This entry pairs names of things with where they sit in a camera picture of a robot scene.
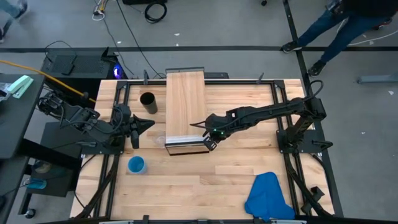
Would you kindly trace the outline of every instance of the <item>blue towel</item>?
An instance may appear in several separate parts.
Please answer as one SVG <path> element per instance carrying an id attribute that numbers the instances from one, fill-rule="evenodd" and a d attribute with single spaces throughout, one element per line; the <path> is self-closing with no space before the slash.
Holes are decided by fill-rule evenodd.
<path id="1" fill-rule="evenodd" d="M 264 221 L 270 218 L 294 219 L 293 208 L 286 205 L 277 176 L 273 172 L 258 175 L 254 180 L 244 209 Z"/>

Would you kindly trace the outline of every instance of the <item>wooden cutting board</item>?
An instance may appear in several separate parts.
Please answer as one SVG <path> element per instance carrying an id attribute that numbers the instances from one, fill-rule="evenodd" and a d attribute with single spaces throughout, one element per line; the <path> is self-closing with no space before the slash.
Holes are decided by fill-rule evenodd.
<path id="1" fill-rule="evenodd" d="M 204 72 L 168 73 L 166 102 L 166 146 L 169 152 L 208 151 L 201 143 L 205 130 L 190 126 L 207 118 Z"/>

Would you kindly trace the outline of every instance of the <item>black shoe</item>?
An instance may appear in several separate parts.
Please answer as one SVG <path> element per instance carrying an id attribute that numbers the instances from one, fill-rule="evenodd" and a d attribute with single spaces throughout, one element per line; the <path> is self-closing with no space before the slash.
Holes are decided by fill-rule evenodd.
<path id="1" fill-rule="evenodd" d="M 308 69 L 308 75 L 311 77 L 317 77 L 321 74 L 323 68 L 325 68 L 326 63 L 317 61 L 315 64 L 312 65 L 310 69 Z"/>
<path id="2" fill-rule="evenodd" d="M 4 42 L 4 30 L 0 27 L 0 44 Z"/>
<path id="3" fill-rule="evenodd" d="M 14 17 L 15 20 L 19 20 L 22 17 L 24 17 L 29 10 L 27 2 L 25 0 L 19 1 L 18 5 L 19 5 L 20 12 L 19 12 L 18 16 Z"/>
<path id="4" fill-rule="evenodd" d="M 285 45 L 283 45 L 282 46 L 282 50 L 285 52 L 285 53 L 291 53 L 292 51 L 294 51 L 294 50 L 301 50 L 303 47 L 300 47 L 298 44 L 297 44 L 297 41 L 291 41 L 291 42 L 289 42 L 289 43 L 287 43 L 287 44 L 285 44 Z"/>

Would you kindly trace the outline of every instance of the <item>wooden table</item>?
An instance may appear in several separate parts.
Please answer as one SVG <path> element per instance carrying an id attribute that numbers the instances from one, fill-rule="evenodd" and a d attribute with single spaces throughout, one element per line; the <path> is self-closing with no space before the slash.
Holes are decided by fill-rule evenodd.
<path id="1" fill-rule="evenodd" d="M 111 115 L 116 82 L 101 82 L 95 110 L 104 120 L 109 120 Z M 300 80 L 285 80 L 285 86 L 288 99 L 303 97 Z M 139 102 L 140 95 L 147 91 L 155 95 L 159 108 L 153 115 L 146 113 Z M 129 139 L 126 141 L 119 162 L 111 219 L 142 220 L 143 215 L 149 215 L 151 220 L 252 219 L 243 205 L 255 176 L 265 172 L 277 174 L 285 201 L 291 205 L 284 159 L 275 135 L 276 119 L 234 133 L 209 154 L 171 157 L 164 148 L 165 99 L 165 85 L 134 85 L 130 89 L 131 111 L 139 118 L 155 120 L 156 124 L 140 136 L 140 149 L 133 150 Z M 273 104 L 269 85 L 207 85 L 206 102 L 208 114 L 223 116 L 225 111 L 240 106 Z M 297 116 L 292 118 L 294 122 L 298 119 Z M 145 159 L 146 175 L 129 173 L 127 162 L 132 156 Z M 102 156 L 96 156 L 80 174 L 76 193 L 83 204 L 88 203 L 98 188 L 102 161 Z M 333 213 L 322 166 L 308 154 L 301 154 L 301 161 L 307 187 L 321 188 L 325 196 L 320 204 Z M 301 206 L 302 197 L 297 186 L 296 191 Z M 101 214 L 104 214 L 105 205 L 106 200 L 103 200 Z M 75 200 L 71 217 L 81 210 Z"/>

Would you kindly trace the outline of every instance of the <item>black cup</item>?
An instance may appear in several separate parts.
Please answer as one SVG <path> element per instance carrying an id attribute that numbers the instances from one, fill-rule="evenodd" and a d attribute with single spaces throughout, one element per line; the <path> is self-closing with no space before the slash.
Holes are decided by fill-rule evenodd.
<path id="1" fill-rule="evenodd" d="M 139 101 L 144 105 L 144 108 L 150 114 L 156 114 L 157 112 L 157 105 L 155 100 L 155 95 L 153 93 L 144 93 L 139 98 Z"/>

